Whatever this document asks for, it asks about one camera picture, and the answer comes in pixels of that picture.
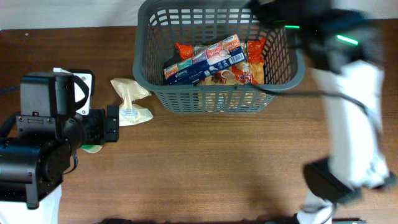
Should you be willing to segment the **green lid jar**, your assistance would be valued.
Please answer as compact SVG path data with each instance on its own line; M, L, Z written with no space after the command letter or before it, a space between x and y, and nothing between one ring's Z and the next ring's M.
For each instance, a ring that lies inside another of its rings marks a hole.
M95 154L102 150L103 146L102 145L82 145L81 149L84 150L87 153L90 154Z

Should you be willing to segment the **beige paper bag packet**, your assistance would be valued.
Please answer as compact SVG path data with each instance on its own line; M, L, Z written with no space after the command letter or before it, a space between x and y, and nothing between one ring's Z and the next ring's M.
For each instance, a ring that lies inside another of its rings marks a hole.
M123 100L119 106L120 126L137 125L150 121L154 117L149 109L135 103L136 100L151 96L151 93L138 82L129 78L114 78L111 84Z

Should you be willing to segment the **grey plastic shopping basket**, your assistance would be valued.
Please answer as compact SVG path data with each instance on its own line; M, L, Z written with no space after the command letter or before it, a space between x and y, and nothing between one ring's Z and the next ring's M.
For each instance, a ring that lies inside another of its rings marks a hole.
M174 113L257 113L305 74L288 27L259 24L246 1L146 1L133 74Z

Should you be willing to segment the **white tissue pack stack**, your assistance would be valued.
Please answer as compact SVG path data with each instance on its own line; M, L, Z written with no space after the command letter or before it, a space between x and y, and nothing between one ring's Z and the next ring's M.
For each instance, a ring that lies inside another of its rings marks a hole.
M196 84L210 75L246 60L236 34L210 45L199 54L164 69L168 85Z

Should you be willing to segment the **yellow Nescafe coffee bag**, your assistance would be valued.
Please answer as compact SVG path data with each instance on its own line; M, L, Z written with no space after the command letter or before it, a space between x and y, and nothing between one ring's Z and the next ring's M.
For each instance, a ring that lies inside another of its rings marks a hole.
M265 84L264 62L240 62L232 67L210 75L200 81L201 85Z

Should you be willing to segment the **orange spaghetti packet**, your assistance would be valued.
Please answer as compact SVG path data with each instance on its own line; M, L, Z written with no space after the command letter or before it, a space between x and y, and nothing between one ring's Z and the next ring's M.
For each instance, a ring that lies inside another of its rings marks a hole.
M244 53L248 56L247 61L251 63L264 62L262 58L262 50L266 43L266 38L263 37L261 40L249 40L247 42L241 42ZM181 60L186 60L199 54L205 50L207 45L183 45L175 43L175 47L179 53Z

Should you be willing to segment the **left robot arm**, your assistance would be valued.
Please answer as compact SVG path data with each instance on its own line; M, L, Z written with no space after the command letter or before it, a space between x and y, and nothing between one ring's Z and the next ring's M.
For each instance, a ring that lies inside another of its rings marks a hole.
M90 108L90 70L22 77L21 109L1 126L1 222L57 223L65 175L83 146L119 139L119 108Z

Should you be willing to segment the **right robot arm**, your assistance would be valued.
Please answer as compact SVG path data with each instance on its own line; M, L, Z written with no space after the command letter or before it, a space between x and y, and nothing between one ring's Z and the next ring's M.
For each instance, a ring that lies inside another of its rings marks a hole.
M268 28L292 26L299 48L311 60L328 121L331 154L306 164L304 206L281 223L332 223L339 205L363 188L382 191L396 175L380 150L383 46L378 27L362 12L332 1L250 1L252 14Z

